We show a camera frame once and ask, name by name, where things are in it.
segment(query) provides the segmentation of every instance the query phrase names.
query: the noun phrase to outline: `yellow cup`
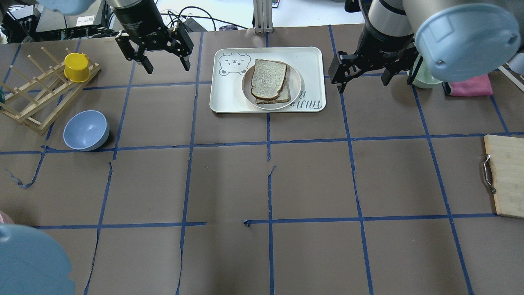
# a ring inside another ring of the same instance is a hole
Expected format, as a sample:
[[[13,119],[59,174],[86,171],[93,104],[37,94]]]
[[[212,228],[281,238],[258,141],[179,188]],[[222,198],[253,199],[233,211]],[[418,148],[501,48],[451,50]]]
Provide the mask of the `yellow cup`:
[[[73,82],[82,83],[91,76],[88,57],[85,54],[70,53],[65,57],[64,64],[64,74]]]

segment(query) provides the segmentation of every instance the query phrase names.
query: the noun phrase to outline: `blue tape line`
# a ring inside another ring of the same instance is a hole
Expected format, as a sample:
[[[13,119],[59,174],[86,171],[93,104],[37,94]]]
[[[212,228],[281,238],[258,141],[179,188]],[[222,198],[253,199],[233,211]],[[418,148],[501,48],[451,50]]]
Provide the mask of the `blue tape line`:
[[[314,142],[340,142],[347,141],[347,138],[331,138],[331,139],[297,139],[297,140],[273,140],[271,144],[283,143],[314,143]]]
[[[166,222],[166,223],[130,223],[130,224],[80,224],[80,225],[40,225],[37,229],[95,229],[95,228],[143,228],[143,227],[178,227],[205,226],[207,222]]]
[[[331,25],[328,26],[329,28],[329,33],[330,33],[330,38],[331,38],[331,46],[333,48],[333,53],[336,54],[336,46],[335,46],[335,38],[333,36],[333,30],[331,29]],[[371,269],[369,267],[369,255],[368,255],[368,252],[367,252],[367,241],[366,241],[366,232],[365,232],[365,229],[364,229],[364,220],[362,218],[362,208],[360,206],[360,201],[358,199],[358,189],[357,189],[357,184],[356,184],[356,179],[355,179],[355,160],[354,160],[354,157],[353,157],[353,145],[351,143],[351,134],[350,134],[350,128],[349,128],[349,125],[347,123],[347,114],[346,114],[346,104],[345,104],[345,101],[344,101],[344,95],[342,93],[340,93],[340,102],[341,102],[341,105],[342,105],[342,116],[343,116],[343,119],[344,119],[344,127],[345,127],[345,130],[346,130],[346,140],[347,140],[347,147],[349,149],[349,156],[350,156],[350,163],[351,163],[351,175],[352,175],[352,178],[353,178],[353,188],[355,190],[355,202],[356,202],[356,205],[357,205],[357,212],[358,212],[358,217],[360,218],[360,223],[361,223],[361,239],[362,239],[362,250],[363,250],[363,254],[364,254],[364,264],[366,266],[366,276],[367,276],[367,285],[368,285],[368,289],[369,289],[369,294],[373,295],[374,292],[373,292],[373,281],[372,281],[372,277],[371,277]]]
[[[486,218],[499,217],[495,213],[453,214],[453,218]],[[328,222],[364,222],[391,221],[391,220],[424,220],[448,219],[448,215],[410,215],[410,216],[370,216],[370,217],[321,217],[321,218],[287,218],[272,219],[273,224],[285,223],[328,223]],[[268,224],[268,219],[246,219],[244,224]],[[130,224],[78,224],[78,225],[40,225],[38,229],[94,229],[94,228],[142,228],[142,227],[178,227],[178,226],[205,226],[207,222],[168,222],[168,223],[130,223]]]
[[[124,107],[122,108],[122,116],[120,117],[120,123],[118,124],[118,133],[116,135],[115,150],[113,152],[113,161],[116,160],[116,154],[118,153],[118,142],[120,141],[120,135],[122,134],[122,126],[124,125],[124,117],[126,115],[127,101],[129,100],[129,93],[131,92],[131,83],[133,82],[133,75],[135,74],[136,61],[133,61],[131,66],[131,74],[129,75],[129,82],[127,84],[126,98],[124,100]]]
[[[267,161],[271,160],[271,117],[266,113]]]
[[[166,223],[135,223],[135,224],[104,224],[102,228],[143,228],[143,227],[177,227],[204,226],[206,222],[166,222]]]
[[[500,120],[500,123],[502,124],[502,127],[504,128],[504,131],[507,135],[509,135],[508,127],[506,126],[506,122],[504,122],[504,118],[502,118],[502,113],[500,112],[497,102],[495,101],[495,97],[493,95],[490,95],[489,98],[491,98],[493,107],[495,108],[495,111],[497,112],[497,116]]]
[[[137,87],[157,87],[157,86],[178,86],[178,85],[195,85],[196,82],[176,82],[176,83],[158,83],[158,84],[138,84],[131,85],[131,88]]]
[[[111,162],[108,162],[108,164],[109,175],[107,176],[107,184],[105,186],[104,198],[102,199],[102,209],[100,210],[99,226],[102,225],[102,220],[104,219],[105,204],[107,203],[107,195],[109,194],[109,186],[111,185],[111,175],[113,175],[113,165],[111,164]]]
[[[374,216],[364,217],[364,221],[382,220],[424,220],[424,219],[448,219],[448,215],[409,215],[409,216]]]
[[[78,42],[77,42],[77,47],[74,49],[74,52],[78,52],[78,50],[80,49],[80,41],[81,39],[78,39]]]
[[[16,58],[18,57],[18,54],[20,53],[20,49],[22,48],[22,44],[18,44],[18,48],[16,49],[15,56],[13,56],[13,60],[11,61],[11,66],[14,66]],[[7,82],[7,79],[9,78],[9,74],[11,74],[11,67],[7,69],[7,73],[4,77],[4,84]]]
[[[430,135],[430,137],[432,139],[433,138],[484,137],[487,134],[506,135],[505,133],[472,133],[472,134],[440,134],[440,135]]]
[[[405,136],[375,136],[375,137],[355,137],[350,138],[351,141],[365,141],[365,140],[398,140],[398,139],[425,139],[425,135],[405,135]]]
[[[497,217],[494,213],[473,213],[455,214],[453,218],[480,218]],[[272,219],[273,224],[280,223],[325,223],[325,222],[370,222],[370,221],[391,221],[391,220],[424,220],[424,219],[449,219],[447,214],[441,215],[407,215],[407,216],[369,216],[369,217],[321,217],[321,218],[287,218]],[[268,219],[246,219],[243,221],[246,226],[251,224],[268,224]]]
[[[60,98],[58,99],[57,106],[62,102],[63,98],[64,98],[64,95],[62,94],[60,96]],[[54,123],[51,124],[51,126],[49,126],[49,130],[47,131],[47,135],[46,135],[46,141],[48,141],[49,138],[51,137],[51,132],[53,131],[53,126],[54,126]]]
[[[125,85],[120,86],[95,86],[95,87],[84,87],[82,90],[100,90],[100,89],[117,89],[117,88],[127,88]]]
[[[83,90],[100,90],[100,89],[118,89],[118,88],[139,88],[139,87],[157,87],[157,86],[179,86],[179,85],[195,85],[196,82],[176,82],[176,83],[157,83],[157,84],[138,84],[138,85],[119,85],[119,86],[95,86],[85,87]],[[211,84],[211,81],[199,82],[199,84]]]
[[[456,232],[455,223],[453,221],[453,215],[451,214],[451,208],[450,208],[450,205],[449,205],[449,202],[448,202],[448,199],[447,199],[446,190],[444,188],[444,182],[442,181],[442,175],[440,173],[439,164],[438,164],[438,162],[436,160],[435,150],[433,149],[433,143],[431,142],[431,137],[429,135],[428,126],[427,126],[425,118],[424,118],[424,112],[422,111],[422,105],[420,103],[419,96],[417,94],[417,90],[415,89],[415,86],[412,85],[411,89],[413,90],[413,94],[415,96],[415,101],[417,102],[417,108],[419,109],[420,119],[422,120],[422,125],[424,126],[424,132],[425,132],[426,136],[428,137],[429,150],[431,152],[431,157],[433,158],[433,165],[435,166],[436,176],[437,176],[437,178],[439,180],[439,185],[440,185],[440,190],[441,190],[441,193],[442,193],[442,198],[444,200],[444,205],[446,207],[447,215],[448,215],[448,218],[449,218],[449,222],[450,222],[450,226],[451,226],[451,232],[453,233],[453,239],[455,240],[455,246],[456,246],[457,253],[458,253],[458,259],[460,260],[460,264],[461,264],[461,267],[462,267],[462,273],[464,274],[464,279],[466,281],[467,290],[468,290],[469,294],[473,294],[473,288],[471,286],[470,276],[469,276],[469,274],[467,272],[466,263],[464,262],[464,257],[462,255],[462,249],[461,249],[460,242],[459,242],[459,236],[458,236],[458,234]]]
[[[273,203],[272,203],[272,176],[273,171],[277,166],[273,166],[271,172],[267,176],[267,207],[268,207],[268,224],[269,224],[269,290],[271,295],[275,295],[275,269],[274,269],[274,259],[273,259]]]
[[[233,146],[233,145],[266,145],[266,141],[250,141],[250,142],[227,142],[227,143],[199,143],[194,144],[196,148],[206,148],[209,146]]]
[[[40,156],[40,161],[38,162],[38,166],[36,167],[35,175],[33,176],[33,179],[31,180],[30,183],[23,184],[22,181],[20,181],[18,178],[16,178],[7,169],[4,169],[4,170],[7,172],[9,177],[18,184],[19,187],[21,187],[21,188],[28,188],[28,187],[32,186],[33,183],[35,183],[36,178],[38,177],[38,172],[40,171],[40,168],[42,167],[43,158],[46,156],[46,150],[47,150],[46,147],[43,146],[43,151],[42,151],[41,156]]]
[[[105,213],[105,204],[107,202],[107,195],[109,193],[109,186],[111,185],[111,175],[113,175],[113,166],[111,165],[111,162],[108,162],[109,164],[109,173],[107,175],[107,184],[105,185],[105,191],[104,191],[104,198],[102,199],[102,208],[100,210],[100,216],[99,216],[99,222],[96,229],[96,243],[95,243],[95,251],[93,254],[93,260],[91,261],[91,271],[89,273],[88,282],[85,284],[84,288],[84,295],[87,295],[89,292],[89,284],[91,283],[91,277],[93,276],[93,269],[95,267],[95,259],[96,259],[96,252],[98,250],[98,243],[100,239],[100,226],[102,225],[102,220],[104,219],[104,213]]]
[[[180,148],[189,148],[190,146],[191,146],[190,144],[126,146],[126,147],[119,147],[118,151],[180,149]]]
[[[57,150],[53,149],[52,147],[46,147],[47,153],[49,154],[69,154],[69,153],[100,153],[100,152],[114,152],[115,148],[110,149],[96,149],[94,151],[79,151],[79,150]]]
[[[329,37],[331,38],[331,48],[333,49],[333,55],[336,55],[335,37],[333,35],[333,29],[331,25],[328,25],[327,29],[329,30]]]
[[[93,253],[93,261],[91,262],[91,272],[89,273],[88,282],[85,284],[84,288],[84,295],[88,295],[89,292],[89,284],[91,283],[91,277],[93,276],[93,269],[95,266],[95,257],[96,257],[96,251],[98,250],[98,243],[100,241],[100,229],[96,231],[96,243],[95,243],[95,251]]]
[[[473,213],[473,214],[453,214],[453,218],[482,218],[482,217],[498,217],[495,213]]]
[[[9,151],[0,152],[0,155],[26,155],[26,154],[41,154],[40,151]]]
[[[188,160],[188,172],[185,178],[185,195],[184,195],[184,211],[182,214],[182,221],[185,223],[188,218],[188,202],[189,202],[189,187],[191,181],[191,167],[193,162],[193,145],[195,139],[195,128],[197,122],[197,106],[198,106],[198,93],[200,83],[200,65],[202,62],[202,44],[204,43],[204,32],[200,33],[200,44],[198,52],[198,62],[196,66],[196,82],[195,82],[195,99],[193,102],[193,121],[191,123],[191,141],[189,147],[189,160]],[[180,233],[180,273],[178,276],[178,285],[176,295],[180,295],[180,281],[182,280],[182,265],[184,256],[184,240],[185,240],[185,226],[182,226]]]

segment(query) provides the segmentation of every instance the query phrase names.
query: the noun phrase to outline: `bread crust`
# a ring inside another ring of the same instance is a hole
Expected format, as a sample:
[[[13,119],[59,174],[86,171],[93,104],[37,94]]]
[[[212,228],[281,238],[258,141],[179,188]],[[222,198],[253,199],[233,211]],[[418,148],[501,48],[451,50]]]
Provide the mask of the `bread crust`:
[[[291,99],[291,95],[289,93],[289,85],[287,85],[287,80],[284,78],[284,83],[282,85],[282,90],[284,89],[284,86],[288,87],[288,97],[286,99],[280,99],[280,96],[282,92],[280,92],[279,96],[276,99],[273,100],[263,100],[263,99],[255,99],[256,104],[271,104],[271,103],[284,103],[288,102]]]
[[[271,62],[277,62],[279,64],[283,64],[286,66],[286,72],[288,72],[288,65],[284,62],[281,62],[281,61],[277,61],[277,60],[268,60],[268,59],[256,59],[255,60],[255,67],[256,67],[256,62],[257,60],[263,60],[263,61],[271,61]],[[280,93],[282,92],[282,89],[284,87],[284,81],[286,80],[286,75],[284,75],[284,79],[282,80],[282,83],[280,84],[280,88],[278,89],[277,91],[277,95],[275,95],[274,97],[271,97],[271,98],[263,98],[263,97],[259,97],[257,96],[256,94],[253,93],[253,79],[251,79],[251,95],[253,95],[256,99],[259,99],[259,100],[265,100],[265,101],[272,101],[272,100],[276,100],[280,97]]]

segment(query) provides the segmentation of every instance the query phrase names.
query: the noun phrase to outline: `wooden cutting board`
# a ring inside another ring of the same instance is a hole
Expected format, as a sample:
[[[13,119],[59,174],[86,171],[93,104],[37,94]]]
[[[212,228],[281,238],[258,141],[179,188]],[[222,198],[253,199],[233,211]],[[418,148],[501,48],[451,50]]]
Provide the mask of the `wooden cutting board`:
[[[524,139],[484,136],[493,175],[498,215],[524,218]]]

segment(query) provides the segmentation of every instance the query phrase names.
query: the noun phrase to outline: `blue bowl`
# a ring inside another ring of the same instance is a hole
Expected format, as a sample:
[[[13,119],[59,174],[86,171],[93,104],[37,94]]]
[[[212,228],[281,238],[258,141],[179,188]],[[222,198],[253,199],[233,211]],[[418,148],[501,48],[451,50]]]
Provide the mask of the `blue bowl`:
[[[98,149],[109,136],[109,125],[102,113],[83,111],[69,120],[64,128],[64,142],[79,151]]]

